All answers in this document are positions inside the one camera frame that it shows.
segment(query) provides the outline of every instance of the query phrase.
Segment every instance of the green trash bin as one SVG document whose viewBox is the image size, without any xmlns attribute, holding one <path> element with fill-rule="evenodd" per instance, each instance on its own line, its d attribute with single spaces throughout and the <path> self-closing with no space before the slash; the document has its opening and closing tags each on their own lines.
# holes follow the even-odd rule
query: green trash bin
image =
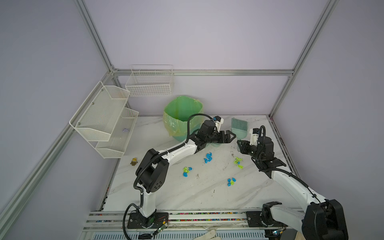
<svg viewBox="0 0 384 240">
<path fill-rule="evenodd" d="M 170 136 L 182 142 L 187 138 L 187 120 L 189 116 L 196 113 L 204 113 L 203 104 L 199 100 L 179 96 L 164 108 L 164 127 Z M 194 116 L 189 121 L 189 134 L 199 129 L 203 121 L 203 116 Z"/>
</svg>

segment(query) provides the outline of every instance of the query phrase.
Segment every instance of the plastic bag liner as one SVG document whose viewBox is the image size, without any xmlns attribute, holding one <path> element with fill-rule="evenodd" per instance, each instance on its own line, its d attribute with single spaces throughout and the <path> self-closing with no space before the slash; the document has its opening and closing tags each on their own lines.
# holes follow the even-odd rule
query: plastic bag liner
<svg viewBox="0 0 384 240">
<path fill-rule="evenodd" d="M 164 108 L 163 123 L 170 136 L 179 142 L 187 138 L 187 120 L 189 116 L 203 113 L 203 104 L 196 99 L 179 96 Z M 194 116 L 189 121 L 189 134 L 201 127 L 204 116 Z"/>
</svg>

